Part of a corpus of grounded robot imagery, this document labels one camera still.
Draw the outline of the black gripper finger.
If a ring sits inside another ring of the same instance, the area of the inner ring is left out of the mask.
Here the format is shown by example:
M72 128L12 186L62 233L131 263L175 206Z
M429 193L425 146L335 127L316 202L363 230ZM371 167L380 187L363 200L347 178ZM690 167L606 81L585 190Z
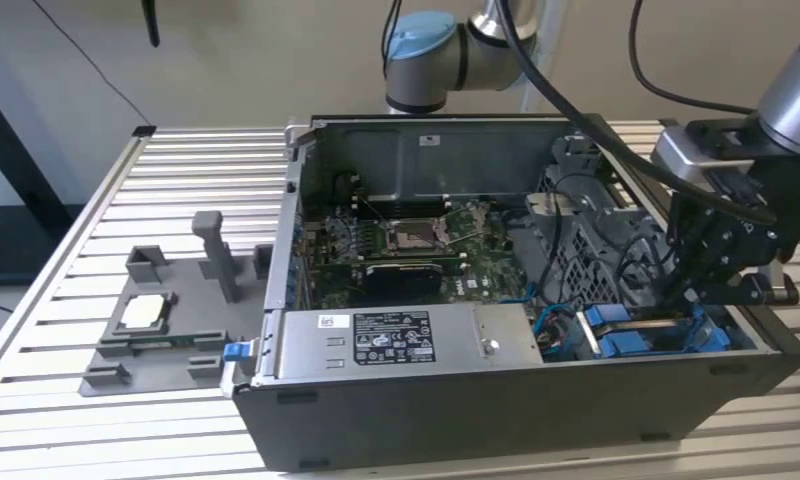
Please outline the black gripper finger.
M755 305L766 302L770 282L759 274L741 275L774 259L766 227L737 219L714 220L695 254L694 287L705 304Z
M705 247L702 238L714 221L714 209L682 193L673 195L667 239L671 241L675 265L661 290L661 303L674 307L694 286L697 269Z

